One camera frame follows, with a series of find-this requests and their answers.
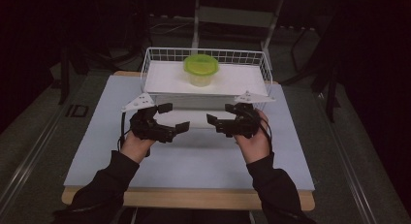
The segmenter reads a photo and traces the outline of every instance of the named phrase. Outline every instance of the gray floor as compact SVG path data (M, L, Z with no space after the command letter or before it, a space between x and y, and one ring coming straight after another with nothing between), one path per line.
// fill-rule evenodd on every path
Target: gray floor
M166 26L153 31L158 33L168 29L170 27ZM183 28L153 35L154 46L189 48L189 30ZM296 73L289 50L298 34L292 29L275 32L269 48L275 80L285 80ZM302 39L296 50L299 65L306 61L317 42L314 32L308 32ZM259 43L211 40L204 36L200 47L258 50ZM132 60L121 67L137 70L140 61ZM54 210L65 207L60 199L64 189L62 184L109 74L94 68L86 78L73 76L76 77L72 78L73 87L78 84L79 92L72 92L75 95L68 105L90 107L85 118L65 116L67 107L57 105L59 91L47 89L0 136L0 191L3 191L18 165L36 145L49 120L57 113L62 114L45 142L46 149L41 152L39 161L30 171L24 186L17 191L16 198L10 202L10 208L4 212L6 215L0 218L1 223L48 223ZM334 110L335 124L332 124L325 117L324 99L309 89L311 81L312 78L307 78L284 87L316 187L316 208L307 215L318 223L411 223L343 87L337 89L340 108ZM267 223L260 211L253 213L256 223Z

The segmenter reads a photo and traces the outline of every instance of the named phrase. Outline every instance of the person's arm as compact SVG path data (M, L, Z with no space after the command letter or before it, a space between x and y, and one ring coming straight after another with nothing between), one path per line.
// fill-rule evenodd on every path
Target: person's arm
M123 195L152 140L140 140L132 132L120 152L111 153L110 164L79 190L71 205L55 213L53 224L111 223L123 205Z
M263 112L257 112L265 120L261 124L267 131L267 117ZM251 139L243 136L235 138L269 223L315 223L302 212L299 193L288 174L272 167L274 153L270 152L264 130L260 129Z

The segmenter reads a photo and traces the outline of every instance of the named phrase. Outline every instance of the human hand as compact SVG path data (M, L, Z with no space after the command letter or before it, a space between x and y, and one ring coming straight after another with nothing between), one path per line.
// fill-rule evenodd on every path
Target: human hand
M141 140L130 131L120 152L140 164L154 143L154 140Z
M259 116L264 119L261 120L261 124L263 125L264 129L267 131L269 119L266 115L257 110ZM242 156L244 157L245 163L250 164L255 161L258 161L262 158L269 156L269 140L267 139L266 135L264 134L263 130L259 128L257 134L255 134L252 138L247 139L242 135L234 135L234 138L241 149Z

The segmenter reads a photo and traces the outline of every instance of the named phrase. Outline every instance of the wooden table edge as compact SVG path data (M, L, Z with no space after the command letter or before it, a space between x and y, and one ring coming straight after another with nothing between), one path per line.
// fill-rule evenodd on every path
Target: wooden table edge
M62 201L69 205L81 187L67 186ZM311 191L299 191L301 209L311 211L315 202ZM180 189L129 188L124 193L124 206L152 208L211 208L261 210L257 192L252 189Z

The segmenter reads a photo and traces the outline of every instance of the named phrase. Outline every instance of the black sleeve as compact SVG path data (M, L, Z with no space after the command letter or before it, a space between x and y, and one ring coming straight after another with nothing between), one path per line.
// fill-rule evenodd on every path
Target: black sleeve
M110 164L76 193L71 205L54 213L52 223L111 223L138 168L138 163L113 151Z
M282 169L272 167L274 154L247 165L253 187L269 223L315 223L301 210L296 185Z

